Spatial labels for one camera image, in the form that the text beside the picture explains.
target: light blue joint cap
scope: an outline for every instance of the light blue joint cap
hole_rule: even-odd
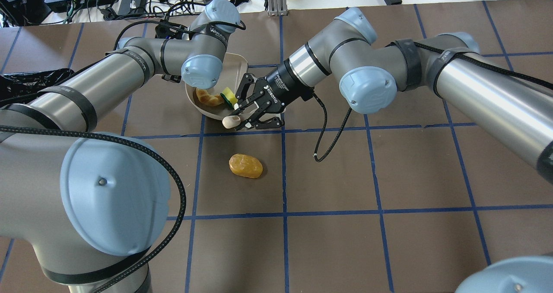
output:
[[[118,137],[152,149],[143,141]],[[75,141],[61,165],[60,189],[75,230],[107,254],[127,256],[146,250],[167,221],[171,190],[167,171],[150,156],[118,143]]]
[[[363,66],[350,70],[340,79],[340,93],[360,114],[372,114],[395,98],[394,77],[384,69]]]
[[[463,281],[455,293],[545,293],[553,288],[553,257],[499,261]]]
[[[212,0],[205,9],[207,18],[214,21],[221,21],[239,25],[240,13],[238,9],[228,0]],[[236,28],[228,25],[217,25],[227,33],[234,33]]]
[[[210,54],[199,54],[182,64],[180,73],[189,86],[200,89],[213,88],[223,71],[223,62]]]
[[[339,19],[340,21],[344,21],[345,23],[353,26],[354,29],[357,29],[357,31],[359,31],[359,33],[361,33],[361,35],[363,35],[363,37],[365,37],[371,45],[377,40],[377,33],[365,15],[363,15],[363,12],[361,12],[361,10],[357,7],[347,9],[344,13],[334,19]]]
[[[467,47],[470,50],[480,54],[480,46],[478,45],[476,40],[474,40],[474,38],[469,33],[457,32],[457,33],[443,33],[443,34],[439,34],[439,35],[452,35],[452,36],[455,36],[458,39],[462,40],[463,43],[465,45],[467,45]]]
[[[117,43],[117,49],[124,48],[125,45],[127,44],[127,42],[129,42],[129,40],[131,40],[133,38],[135,38],[135,37],[125,37],[125,38],[119,39],[119,42]]]

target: black plastic bag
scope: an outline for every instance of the black plastic bag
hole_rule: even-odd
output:
[[[32,94],[61,82],[72,76],[75,72],[69,68],[48,70],[47,72],[26,72],[0,75],[0,106],[11,102],[2,102],[14,99],[17,102],[30,102],[34,99]]]

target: blue tape line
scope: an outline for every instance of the blue tape line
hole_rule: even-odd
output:
[[[421,125],[397,125],[397,126],[369,126],[371,130],[386,130],[386,129],[413,129],[413,128],[422,128]]]
[[[440,213],[440,212],[466,212],[466,211],[472,211],[472,207],[391,209],[391,210],[383,210],[383,213],[384,214],[404,214],[404,213]]]
[[[459,146],[459,141],[457,139],[457,134],[455,133],[455,127],[451,121],[451,115],[449,112],[448,104],[444,101],[444,109],[446,115],[448,116],[448,122],[450,123],[451,136],[455,143],[455,150],[457,151],[457,156],[459,157],[459,164],[461,165],[461,170],[463,172],[464,184],[467,187],[468,198],[470,199],[470,206],[474,214],[474,220],[476,221],[476,228],[478,228],[478,234],[480,235],[480,242],[482,242],[482,249],[484,250],[484,256],[486,257],[486,263],[488,265],[492,264],[492,260],[489,257],[488,245],[486,244],[486,238],[484,236],[484,231],[482,230],[482,224],[480,223],[480,216],[478,216],[478,209],[476,208],[476,202],[474,201],[474,195],[472,195],[472,188],[470,188],[470,181],[468,180],[467,169],[464,166],[463,155],[461,153],[461,147]]]
[[[282,15],[279,16],[279,38],[280,38],[280,62],[284,61],[284,26]],[[282,126],[282,210],[283,210],[283,236],[284,236],[284,292],[290,293],[290,268],[288,260],[288,205],[286,198],[286,129]]]
[[[146,135],[146,136],[133,136],[135,139],[139,140],[150,140],[150,139],[181,139],[182,137],[200,137],[200,134],[184,134],[184,135]]]
[[[288,260],[288,198],[286,197],[286,129],[281,128],[282,137],[282,212],[283,212],[283,236],[284,236],[284,292],[290,293],[290,268]]]
[[[127,108],[125,109],[125,117],[123,118],[123,126],[121,127],[121,136],[125,136],[127,130],[127,120],[129,118],[130,102],[133,100],[132,94],[127,99]]]
[[[458,122],[454,123],[453,126],[477,126],[474,122]]]
[[[386,273],[388,274],[388,285],[390,288],[390,291],[394,291],[394,281],[393,277],[391,276],[391,264],[390,264],[390,254],[388,252],[388,239],[386,238],[386,226],[384,223],[384,213],[382,210],[382,203],[381,203],[381,197],[380,197],[380,190],[378,188],[378,178],[377,178],[377,172],[376,172],[376,164],[375,164],[375,152],[373,150],[373,142],[371,139],[371,126],[369,125],[369,118],[367,115],[363,115],[365,118],[365,127],[367,130],[367,143],[369,146],[369,155],[371,157],[371,169],[373,173],[373,182],[375,183],[375,195],[377,199],[377,206],[378,206],[378,212],[379,212],[379,218],[380,218],[380,226],[381,226],[381,235],[382,235],[382,246],[384,249],[384,258],[386,263]]]
[[[505,54],[484,54],[482,56],[484,58],[502,58],[505,56]]]
[[[509,56],[507,55],[507,51],[505,50],[505,47],[503,45],[503,42],[501,41],[501,37],[499,36],[499,32],[497,31],[496,24],[493,22],[492,15],[489,12],[488,5],[485,1],[482,1],[482,5],[484,5],[484,10],[486,10],[486,14],[488,15],[488,19],[490,24],[492,25],[493,32],[496,34],[497,41],[499,42],[499,46],[501,47],[501,51],[503,51],[503,55],[505,57],[505,60],[507,61],[507,65],[509,65],[509,69],[513,70],[513,65],[511,65],[511,61],[509,60]]]
[[[288,217],[283,217],[284,228],[284,292],[290,293],[290,267],[288,261]]]
[[[482,206],[476,207],[478,211],[495,210],[547,210],[553,209],[553,204],[520,204],[509,206]],[[405,213],[443,213],[443,212],[470,212],[472,207],[450,207],[450,208],[414,208],[414,209],[382,209],[380,210],[337,210],[337,211],[304,211],[287,212],[286,217],[304,217],[304,216],[348,216],[348,215],[366,215],[366,214],[405,214]],[[272,218],[283,217],[283,212],[274,213],[241,213],[241,214],[215,214],[215,215],[196,215],[195,220],[225,220],[233,218]],[[176,216],[168,216],[167,220],[176,220]],[[192,216],[185,216],[184,220],[192,220]]]
[[[420,17],[419,8],[417,7],[416,4],[413,5],[413,8],[415,8],[416,18],[417,20],[419,20],[419,26],[420,26],[421,32],[423,33],[423,38],[426,39],[426,31],[424,30],[424,26],[423,26],[423,19],[421,19]]]
[[[202,115],[202,123],[200,126],[200,141],[198,143],[198,159],[196,163],[196,184],[194,185],[194,200],[192,203],[192,217],[190,223],[190,240],[188,242],[188,260],[186,262],[186,278],[184,292],[190,291],[190,272],[192,269],[192,251],[194,249],[194,232],[196,228],[196,211],[198,206],[198,192],[200,187],[200,168],[202,165],[202,150],[203,150],[203,130],[205,129],[206,116]]]
[[[142,31],[142,38],[146,37],[146,31],[148,31],[148,23],[144,23],[144,31]]]
[[[435,125],[425,125],[423,129],[429,128],[429,127],[448,127],[449,124],[435,124]]]
[[[265,67],[277,67],[278,64],[267,64],[267,65],[248,65],[248,68],[265,68]]]
[[[196,215],[196,220],[223,220],[230,218],[264,218],[264,217],[282,217],[282,212],[276,213],[242,213],[242,214],[215,214],[215,215]]]
[[[476,126],[474,122],[458,122],[453,123],[454,126]],[[426,125],[427,127],[448,127],[449,124],[435,124],[435,125]],[[371,126],[370,130],[396,130],[396,129],[421,129],[421,125],[385,125],[385,126]],[[326,128],[324,131],[339,131],[339,127],[330,127]],[[366,127],[345,127],[344,131],[362,131],[367,130]],[[321,132],[321,128],[313,129],[288,129],[284,130],[285,133],[307,133],[307,132]],[[221,133],[204,133],[204,137],[220,137],[220,136],[237,136],[237,135],[257,135],[257,134],[281,134],[282,130],[265,130],[265,131],[237,131],[237,132],[221,132]],[[174,134],[174,135],[138,135],[133,136],[135,139],[140,140],[150,140],[150,139],[181,139],[184,137],[200,137],[200,134]]]
[[[288,212],[288,216],[340,216],[340,215],[365,215],[380,214],[379,210],[344,210],[344,211],[307,211]]]
[[[529,55],[552,55],[553,51],[546,52],[522,52],[522,53],[505,53],[505,54],[484,54],[484,58],[499,58],[507,55],[508,57],[525,57]]]
[[[235,135],[256,135],[256,134],[280,134],[280,130],[251,130],[251,131],[237,131],[237,132],[221,132],[221,133],[205,133],[204,136],[235,136]]]
[[[284,61],[284,29],[283,29],[283,22],[282,22],[282,15],[278,17],[279,21],[279,27],[280,27],[280,62],[282,63]]]
[[[85,23],[81,23],[81,29],[79,29],[79,35],[77,35],[77,41],[75,42],[75,47],[73,47],[73,53],[71,53],[71,58],[69,59],[69,64],[67,65],[67,68],[71,68],[71,65],[73,65],[73,59],[75,58],[75,53],[77,53],[77,47],[79,46],[79,42],[81,41],[81,35],[83,35],[84,27]]]
[[[363,127],[363,126],[358,126],[358,127],[345,127],[344,128],[344,131],[361,131],[361,130],[366,130],[367,128]],[[317,129],[290,129],[290,130],[286,130],[286,133],[304,133],[304,132],[321,132],[322,129],[321,128],[317,128]],[[325,132],[327,131],[340,131],[340,128],[339,127],[331,127],[331,128],[326,128],[324,130]]]
[[[522,57],[526,55],[552,55],[553,51],[548,52],[528,52],[528,53],[506,53],[508,57]]]
[[[2,283],[2,277],[4,277],[4,272],[6,271],[6,266],[8,265],[8,260],[10,259],[10,254],[12,254],[13,242],[15,240],[10,240],[10,245],[6,251],[6,256],[4,257],[4,263],[2,263],[2,268],[0,269],[0,283]]]
[[[553,204],[522,204],[519,206],[488,206],[476,207],[478,210],[536,210],[536,209],[553,209]]]
[[[6,69],[6,65],[8,65],[8,60],[10,60],[10,56],[12,56],[13,48],[16,46],[17,38],[19,38],[19,34],[21,33],[21,27],[17,30],[16,37],[13,39],[12,46],[10,47],[10,51],[8,51],[8,55],[6,55],[6,60],[4,61],[4,65],[2,65],[2,69],[0,69],[0,74],[4,72],[4,69]]]

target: black tape band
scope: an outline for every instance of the black tape band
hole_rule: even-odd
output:
[[[150,273],[150,267],[148,267],[148,274],[144,278],[144,282],[134,293],[148,293],[150,287],[152,287],[152,274]]]
[[[307,49],[309,56],[314,61],[315,65],[317,65],[317,67],[321,70],[321,72],[326,76],[330,76],[330,73],[328,72],[328,70],[326,70],[326,68],[324,68],[324,66],[317,59],[316,55],[313,53],[313,50],[311,50],[311,47],[309,46],[309,43],[306,42],[304,46]]]
[[[8,137],[14,135],[15,133],[12,133],[12,132],[0,132],[0,143],[2,143],[3,141],[6,141],[6,139],[8,139]]]
[[[330,55],[328,56],[328,64],[330,64],[330,60],[332,59],[332,55],[334,55],[334,52],[338,51],[338,49],[340,49],[340,47],[342,47],[342,45],[345,45],[346,43],[352,42],[352,41],[365,41],[366,43],[369,43],[368,41],[366,41],[363,38],[350,38],[350,39],[346,39],[346,40],[342,41],[341,43],[338,43],[338,45],[336,45],[336,47],[334,47],[334,49],[332,49],[332,52],[330,52]]]
[[[229,45],[230,34],[224,31],[221,31],[221,29],[219,29],[216,25],[204,24],[195,30],[194,35],[195,34],[208,35],[208,36],[214,37],[218,39],[221,43],[223,43],[223,45],[225,45],[225,48],[227,48],[227,45]]]
[[[85,131],[89,132],[96,128],[96,125],[98,124],[98,114],[96,114],[94,105],[86,98],[86,96],[83,96],[81,92],[68,86],[50,86],[49,88],[45,88],[39,92],[51,92],[65,96],[74,102],[81,110],[81,115],[83,116],[86,124]]]
[[[120,273],[121,271],[131,267],[134,263],[140,260],[140,258],[142,258],[142,256],[144,256],[144,254],[146,254],[146,252],[148,252],[149,249],[150,248],[140,253],[127,256],[119,263],[113,264],[109,267],[106,267],[100,270],[91,271],[90,273],[76,274],[76,275],[58,274],[48,269],[45,269],[44,267],[42,267],[42,271],[44,272],[44,275],[48,277],[48,279],[57,283],[63,283],[63,284],[69,284],[69,285],[94,283],[97,281],[111,278],[114,275],[117,275],[118,273]]]
[[[162,43],[162,51],[159,55],[159,59],[162,63],[163,72],[167,75],[170,75],[169,72],[167,71],[167,67],[165,66],[165,45],[167,45],[167,41],[169,41],[169,39],[164,40]]]
[[[412,39],[396,40],[392,43],[403,54],[407,67],[407,87],[403,90],[411,90],[420,84],[423,77],[423,67],[420,62],[418,48]]]
[[[426,73],[426,81],[428,82],[428,84],[432,85],[434,93],[441,99],[442,97],[440,96],[440,94],[438,94],[438,90],[436,88],[438,77],[440,76],[442,70],[444,70],[444,67],[449,64],[449,62],[455,57],[455,55],[460,53],[475,52],[468,48],[453,48],[444,50],[444,52],[442,52],[442,54],[434,61],[434,63],[432,63],[432,65],[428,69],[428,72]]]
[[[152,65],[156,65],[156,61],[154,61],[154,58],[152,57],[152,55],[148,51],[146,51],[143,47],[138,47],[138,45],[133,45],[132,47],[142,50],[144,53],[148,55],[148,57],[150,58],[150,61],[152,61]],[[146,79],[146,81],[148,81],[148,79],[150,79],[149,67],[148,67],[148,78]]]
[[[30,117],[33,120],[35,120],[36,122],[40,123],[40,125],[43,126],[44,129],[52,129],[52,130],[59,130],[60,129],[60,127],[57,126],[57,124],[53,120],[48,118],[45,114],[43,114],[42,112],[39,112],[39,111],[37,111],[33,108],[30,108],[27,105],[15,105],[14,104],[14,105],[5,106],[2,109],[12,110],[12,111],[15,111],[15,112],[19,112],[20,114],[24,114],[25,116]]]
[[[541,177],[553,184],[553,142],[549,143],[537,159],[536,170]]]

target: brown table surface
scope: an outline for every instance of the brown table surface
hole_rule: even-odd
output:
[[[379,35],[375,47],[465,31],[498,65],[553,80],[551,0],[361,10]],[[248,29],[231,36],[229,52],[263,76],[342,11],[243,14]],[[129,23],[0,29],[0,73],[78,70],[109,51]],[[127,34],[153,30],[139,25]],[[347,104],[336,80],[316,90],[337,128]],[[352,114],[323,163],[312,159],[318,104],[295,102],[285,120],[283,130],[235,134],[202,117],[182,84],[155,76],[100,121],[98,131],[152,144],[186,184],[186,220],[150,264],[154,291],[443,293],[490,263],[553,250],[552,186],[426,88],[398,93],[377,114]],[[264,175],[231,174],[234,153],[259,158]],[[173,188],[164,233],[177,210]],[[5,253],[1,293],[68,291],[43,276],[28,243],[2,238],[0,264]]]

